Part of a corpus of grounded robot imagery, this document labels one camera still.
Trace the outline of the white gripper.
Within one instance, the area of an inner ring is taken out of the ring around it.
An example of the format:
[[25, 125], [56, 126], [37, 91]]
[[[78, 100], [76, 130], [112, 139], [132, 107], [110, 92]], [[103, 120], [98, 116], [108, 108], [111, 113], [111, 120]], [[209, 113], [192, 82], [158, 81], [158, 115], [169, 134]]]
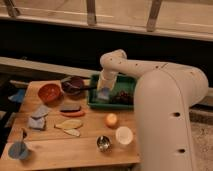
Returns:
[[114, 84], [116, 82], [116, 73], [113, 71], [102, 70], [99, 75], [99, 80], [97, 84], [97, 90], [101, 90], [106, 87], [109, 88], [111, 93], [114, 89]]

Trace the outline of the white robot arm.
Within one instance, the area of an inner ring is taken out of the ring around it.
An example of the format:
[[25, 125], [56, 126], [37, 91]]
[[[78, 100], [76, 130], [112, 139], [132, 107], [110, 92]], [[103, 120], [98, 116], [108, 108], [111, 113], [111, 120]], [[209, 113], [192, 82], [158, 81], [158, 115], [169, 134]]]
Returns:
[[171, 62], [129, 60], [119, 49], [101, 56], [98, 88], [119, 73], [137, 79], [134, 116], [141, 171], [197, 171], [189, 108], [208, 92], [205, 73]]

